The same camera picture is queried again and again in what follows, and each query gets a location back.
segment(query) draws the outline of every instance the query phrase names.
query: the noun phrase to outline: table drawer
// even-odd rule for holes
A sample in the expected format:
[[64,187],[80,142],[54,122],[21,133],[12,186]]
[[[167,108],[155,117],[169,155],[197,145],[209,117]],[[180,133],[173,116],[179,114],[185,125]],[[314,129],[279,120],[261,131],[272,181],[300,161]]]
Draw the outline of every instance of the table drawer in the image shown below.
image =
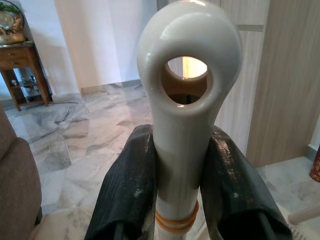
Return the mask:
[[24,48],[0,50],[0,61],[16,58],[26,58],[27,51]]
[[14,58],[14,59],[1,59],[0,58],[0,69],[15,69],[15,68],[25,68],[28,67],[28,58]]

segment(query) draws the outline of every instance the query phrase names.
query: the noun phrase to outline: cabinet door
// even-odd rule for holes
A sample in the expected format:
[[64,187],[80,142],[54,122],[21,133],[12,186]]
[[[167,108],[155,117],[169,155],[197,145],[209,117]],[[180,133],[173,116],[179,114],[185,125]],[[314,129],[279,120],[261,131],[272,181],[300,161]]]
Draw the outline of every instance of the cabinet door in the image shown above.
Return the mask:
[[243,63],[238,79],[225,98],[215,125],[230,135],[245,155],[253,112],[263,33],[240,31]]
[[221,0],[221,7],[237,25],[265,25],[269,0]]

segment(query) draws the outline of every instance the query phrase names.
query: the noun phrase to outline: marble floor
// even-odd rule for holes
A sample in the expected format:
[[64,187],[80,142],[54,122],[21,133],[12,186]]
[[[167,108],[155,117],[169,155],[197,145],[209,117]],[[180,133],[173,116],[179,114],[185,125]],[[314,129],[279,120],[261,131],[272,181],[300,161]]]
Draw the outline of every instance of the marble floor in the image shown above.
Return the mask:
[[[152,122],[143,87],[110,84],[80,99],[6,114],[29,142],[40,175],[43,218],[30,239],[84,239],[106,172],[134,127]],[[294,213],[320,199],[320,183],[308,175],[311,165],[299,157],[258,171],[276,202]],[[201,213],[189,239],[205,222]],[[320,234],[320,218],[307,225]]]

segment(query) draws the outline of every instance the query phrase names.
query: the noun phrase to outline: red object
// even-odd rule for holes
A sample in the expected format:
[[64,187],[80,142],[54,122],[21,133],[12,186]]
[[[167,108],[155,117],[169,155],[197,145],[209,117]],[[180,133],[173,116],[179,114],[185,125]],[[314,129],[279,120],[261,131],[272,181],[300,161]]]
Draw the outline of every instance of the red object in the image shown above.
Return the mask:
[[313,166],[310,170],[309,175],[313,180],[320,182],[320,146],[318,148],[318,151],[316,152]]

